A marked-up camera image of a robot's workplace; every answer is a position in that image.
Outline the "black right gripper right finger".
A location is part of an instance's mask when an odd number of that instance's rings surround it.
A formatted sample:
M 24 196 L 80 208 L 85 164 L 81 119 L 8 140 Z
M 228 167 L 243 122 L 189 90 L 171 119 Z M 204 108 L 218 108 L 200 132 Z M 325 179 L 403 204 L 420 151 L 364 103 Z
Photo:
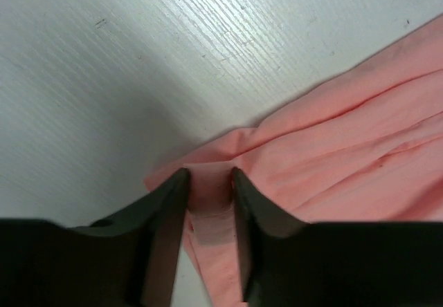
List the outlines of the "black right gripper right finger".
M 232 171 L 248 306 L 441 306 L 442 224 L 306 223 Z

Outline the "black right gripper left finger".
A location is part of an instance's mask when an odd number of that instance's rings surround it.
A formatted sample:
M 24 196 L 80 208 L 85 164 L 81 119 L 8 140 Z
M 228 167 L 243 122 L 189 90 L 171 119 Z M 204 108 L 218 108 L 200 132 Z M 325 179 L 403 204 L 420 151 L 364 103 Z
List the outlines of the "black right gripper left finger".
M 190 173 L 88 226 L 1 220 L 2 306 L 169 306 Z

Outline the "pink t shirt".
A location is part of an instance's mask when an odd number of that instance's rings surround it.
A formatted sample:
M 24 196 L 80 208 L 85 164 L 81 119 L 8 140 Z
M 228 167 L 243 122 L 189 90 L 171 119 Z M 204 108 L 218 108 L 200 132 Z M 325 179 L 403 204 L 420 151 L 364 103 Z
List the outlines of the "pink t shirt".
M 240 306 L 233 168 L 312 221 L 442 220 L 442 18 L 145 179 L 191 173 L 183 244 L 214 306 Z

